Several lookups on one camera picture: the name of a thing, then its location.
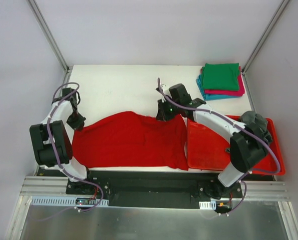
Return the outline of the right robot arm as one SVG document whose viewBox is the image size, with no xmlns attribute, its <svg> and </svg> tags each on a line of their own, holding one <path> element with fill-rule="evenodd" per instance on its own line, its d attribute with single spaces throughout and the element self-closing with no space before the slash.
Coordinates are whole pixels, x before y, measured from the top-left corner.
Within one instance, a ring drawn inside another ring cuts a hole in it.
<svg viewBox="0 0 298 240">
<path fill-rule="evenodd" d="M 157 119 L 187 118 L 187 157 L 192 168 L 221 163 L 214 193 L 227 196 L 232 185 L 271 152 L 266 135 L 256 123 L 235 120 L 214 110 L 200 98 L 191 98 L 183 84 L 167 87 L 158 83 Z"/>
</svg>

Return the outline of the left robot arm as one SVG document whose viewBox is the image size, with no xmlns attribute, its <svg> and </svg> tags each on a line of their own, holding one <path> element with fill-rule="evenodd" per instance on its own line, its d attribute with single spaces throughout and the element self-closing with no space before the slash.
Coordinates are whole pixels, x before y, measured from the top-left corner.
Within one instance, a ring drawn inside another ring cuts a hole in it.
<svg viewBox="0 0 298 240">
<path fill-rule="evenodd" d="M 78 112 L 80 96 L 77 89 L 63 88 L 55 97 L 47 117 L 29 128 L 32 148 L 38 165 L 54 168 L 66 175 L 77 188 L 88 195 L 94 190 L 94 181 L 87 178 L 87 167 L 73 156 L 73 137 L 84 128 L 86 118 Z"/>
</svg>

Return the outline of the red t-shirt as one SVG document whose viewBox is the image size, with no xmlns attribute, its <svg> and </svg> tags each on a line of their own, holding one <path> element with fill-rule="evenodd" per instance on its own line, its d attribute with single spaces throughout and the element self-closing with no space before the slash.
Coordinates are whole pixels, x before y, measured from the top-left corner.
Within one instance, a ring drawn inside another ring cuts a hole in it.
<svg viewBox="0 0 298 240">
<path fill-rule="evenodd" d="M 125 111 L 76 131 L 73 155 L 87 168 L 170 167 L 188 170 L 183 118 L 159 121 Z"/>
</svg>

